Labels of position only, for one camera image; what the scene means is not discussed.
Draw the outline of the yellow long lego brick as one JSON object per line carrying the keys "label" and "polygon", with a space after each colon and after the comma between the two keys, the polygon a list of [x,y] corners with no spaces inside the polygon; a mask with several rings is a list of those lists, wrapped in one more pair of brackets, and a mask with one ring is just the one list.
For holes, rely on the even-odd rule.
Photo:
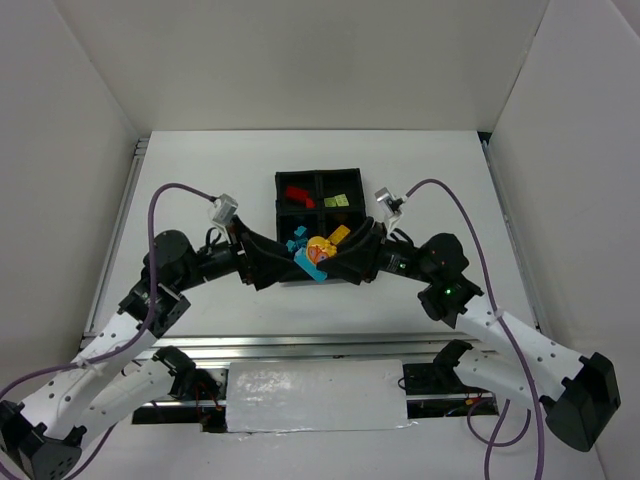
{"label": "yellow long lego brick", "polygon": [[346,227],[345,225],[340,225],[339,227],[337,227],[328,237],[328,241],[332,244],[332,245],[339,245],[341,242],[343,242],[351,233],[351,230]]}

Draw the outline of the blue long lego brick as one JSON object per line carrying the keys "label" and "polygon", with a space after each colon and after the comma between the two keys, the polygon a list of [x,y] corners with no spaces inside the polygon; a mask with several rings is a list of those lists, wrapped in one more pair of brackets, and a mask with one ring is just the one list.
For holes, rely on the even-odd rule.
{"label": "blue long lego brick", "polygon": [[318,283],[324,282],[328,274],[320,271],[316,265],[311,262],[306,253],[302,250],[299,250],[294,255],[294,262],[314,281]]}

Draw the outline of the yellow butterfly lego piece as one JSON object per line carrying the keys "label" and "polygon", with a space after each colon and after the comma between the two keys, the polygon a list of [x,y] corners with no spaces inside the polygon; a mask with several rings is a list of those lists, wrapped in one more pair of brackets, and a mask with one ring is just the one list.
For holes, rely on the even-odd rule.
{"label": "yellow butterfly lego piece", "polygon": [[314,265],[336,254],[337,246],[321,236],[314,236],[307,242],[306,256]]}

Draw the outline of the light green square lego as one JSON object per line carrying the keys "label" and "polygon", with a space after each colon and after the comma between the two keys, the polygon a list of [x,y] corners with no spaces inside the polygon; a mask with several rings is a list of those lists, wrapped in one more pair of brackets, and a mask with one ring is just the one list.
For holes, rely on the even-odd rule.
{"label": "light green square lego", "polygon": [[345,194],[339,194],[334,197],[335,204],[337,207],[348,207],[349,200]]}

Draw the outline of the red lego brick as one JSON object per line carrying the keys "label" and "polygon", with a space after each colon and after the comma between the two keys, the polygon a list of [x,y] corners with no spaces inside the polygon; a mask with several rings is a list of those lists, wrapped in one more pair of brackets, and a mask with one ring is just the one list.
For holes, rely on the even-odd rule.
{"label": "red lego brick", "polygon": [[289,205],[300,206],[306,209],[313,209],[316,207],[316,203],[312,198],[311,193],[303,188],[289,185],[285,188],[284,197]]}

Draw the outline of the small cyan lego brick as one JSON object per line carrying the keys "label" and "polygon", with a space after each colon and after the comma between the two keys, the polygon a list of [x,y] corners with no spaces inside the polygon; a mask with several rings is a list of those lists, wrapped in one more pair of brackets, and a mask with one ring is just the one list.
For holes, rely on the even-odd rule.
{"label": "small cyan lego brick", "polygon": [[306,237],[307,237],[307,228],[305,226],[299,226],[294,231],[294,238],[295,239],[302,239],[302,238],[306,238]]}

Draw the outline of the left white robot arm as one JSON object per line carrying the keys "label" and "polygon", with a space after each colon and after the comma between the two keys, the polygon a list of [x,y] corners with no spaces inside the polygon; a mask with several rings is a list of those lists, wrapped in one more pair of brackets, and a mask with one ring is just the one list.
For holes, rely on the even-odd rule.
{"label": "left white robot arm", "polygon": [[156,236],[140,280],[104,329],[70,363],[46,370],[48,380],[36,392],[19,402],[2,400],[1,449],[28,478],[70,477],[84,448],[147,402],[218,394],[216,381],[175,346],[123,371],[188,310],[184,291],[231,273],[261,290],[296,270],[285,245],[239,218],[223,231],[225,241],[199,250],[178,230]]}

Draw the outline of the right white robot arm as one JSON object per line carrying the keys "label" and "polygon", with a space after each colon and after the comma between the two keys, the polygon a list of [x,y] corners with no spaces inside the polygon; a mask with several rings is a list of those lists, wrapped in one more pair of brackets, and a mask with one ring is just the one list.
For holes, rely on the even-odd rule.
{"label": "right white robot arm", "polygon": [[590,451],[621,405],[613,363],[600,353],[571,350],[492,305],[488,291],[465,278],[468,265],[453,234],[437,234],[416,247],[387,239],[384,225],[367,219],[318,267],[355,285],[373,281],[379,272],[426,283],[417,297],[427,316],[495,353],[485,356],[455,340],[438,354],[438,363],[465,386],[541,408],[556,438]]}

